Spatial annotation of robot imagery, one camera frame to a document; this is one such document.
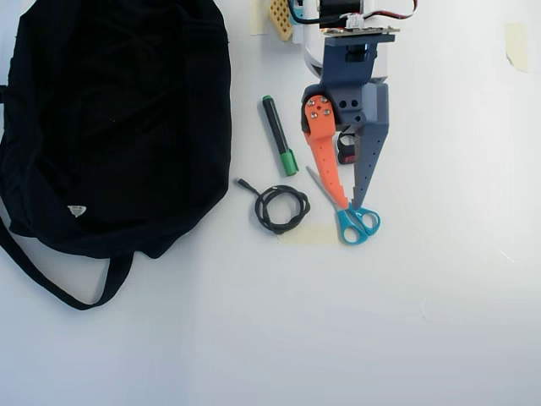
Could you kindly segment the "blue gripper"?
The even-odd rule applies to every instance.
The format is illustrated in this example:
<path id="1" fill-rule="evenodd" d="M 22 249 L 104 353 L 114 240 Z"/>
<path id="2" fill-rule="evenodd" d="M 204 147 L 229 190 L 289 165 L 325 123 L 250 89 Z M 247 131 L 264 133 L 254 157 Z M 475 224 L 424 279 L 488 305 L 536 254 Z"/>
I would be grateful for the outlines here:
<path id="1" fill-rule="evenodd" d="M 389 90 L 372 77 L 380 43 L 393 34 L 329 36 L 325 38 L 320 82 L 308 86 L 302 102 L 309 129 L 304 132 L 320 182 L 340 209 L 349 200 L 339 178 L 333 137 L 336 126 L 355 129 L 352 206 L 363 206 L 377 161 L 389 131 Z"/>

